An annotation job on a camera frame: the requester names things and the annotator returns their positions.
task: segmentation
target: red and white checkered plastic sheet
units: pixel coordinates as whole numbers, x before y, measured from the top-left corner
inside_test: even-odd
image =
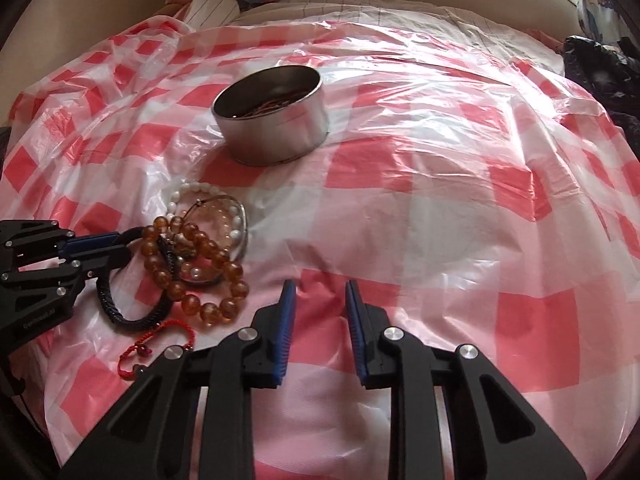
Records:
[[[289,164],[239,165],[210,104],[241,76],[288,63],[322,73],[328,139]],[[78,235],[124,230],[163,214],[183,177],[244,201],[252,294],[235,325],[196,326],[197,347],[297,281],[288,375],[254,393],[260,480],[386,478],[389,395],[354,374],[341,317],[348,278],[425,343],[477,344],[591,478],[638,417],[640,164],[602,106],[560,76],[406,30],[194,33],[158,17],[29,88],[12,114],[22,137],[0,182],[0,218],[57,219]],[[113,279],[129,317],[158,296],[141,263]],[[92,286],[75,317],[40,338],[62,462],[126,388],[115,368],[130,342]]]

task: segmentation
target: bedsheet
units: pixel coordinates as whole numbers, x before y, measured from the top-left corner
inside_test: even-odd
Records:
[[[329,136],[289,164],[242,166],[210,104],[288,63],[322,73]],[[195,32],[158,16],[30,87],[12,118],[2,218],[124,230],[164,214],[185,178],[244,202],[247,305],[233,326],[188,321],[206,348],[296,280],[287,376],[253,396],[260,480],[386,478],[390,397],[354,373],[348,278],[426,344],[478,345],[590,478],[638,418],[639,163],[602,106],[561,76],[376,25]],[[158,296],[139,254],[112,287],[127,317]],[[31,346],[61,462],[126,389],[116,362],[131,341],[89,284],[74,318]]]

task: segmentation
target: black cable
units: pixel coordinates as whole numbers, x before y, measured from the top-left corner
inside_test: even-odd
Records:
[[[20,394],[20,400],[22,401],[22,405],[24,406],[24,410],[27,412],[27,415],[29,415],[29,418],[31,419],[31,423],[33,424],[33,427],[36,429],[36,431],[39,434],[41,434],[41,436],[43,436],[44,438],[46,438],[48,440],[49,437],[46,436],[43,433],[43,431],[40,429],[40,425],[36,422],[36,418],[33,416],[33,413],[31,413],[31,410],[27,406],[27,401],[24,400],[24,397],[22,396],[22,394]]]
[[[130,243],[139,240],[142,238],[142,229],[142,227],[134,227],[123,232],[118,238],[116,238],[114,245],[129,245]],[[164,256],[164,259],[167,262],[169,272],[171,272],[174,280],[177,280],[178,269],[175,265],[174,252],[171,251],[162,237],[158,238],[158,247],[160,248],[160,253]],[[115,303],[113,303],[109,276],[110,272],[108,270],[105,270],[98,275],[98,279],[95,282],[95,288],[98,292],[98,298],[100,299],[100,306],[102,307],[103,312],[109,318],[109,321],[111,321],[117,328],[125,330],[126,332],[144,332],[157,326],[169,315],[174,302],[169,299],[166,291],[163,291],[156,306],[145,317],[137,320],[126,319],[115,306]]]

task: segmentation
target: metal screw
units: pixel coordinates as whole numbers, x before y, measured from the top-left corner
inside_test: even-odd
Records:
[[[164,351],[164,357],[171,361],[180,359],[182,357],[182,354],[184,354],[184,348],[182,348],[180,345],[171,345]]]
[[[238,331],[238,337],[242,341],[253,341],[258,337],[258,331],[255,328],[251,328],[250,326],[247,328],[241,328]]]
[[[478,349],[473,345],[462,345],[460,347],[460,355],[464,359],[475,359],[478,357]]]
[[[400,341],[404,337],[404,331],[397,326],[390,326],[383,334],[389,341]]]

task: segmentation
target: round metal container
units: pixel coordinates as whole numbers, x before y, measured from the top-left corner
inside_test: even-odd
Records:
[[[211,110],[235,160],[268,166],[299,158],[322,144],[329,125],[323,97],[318,70],[285,65],[233,83]],[[289,104],[259,111],[277,102]]]

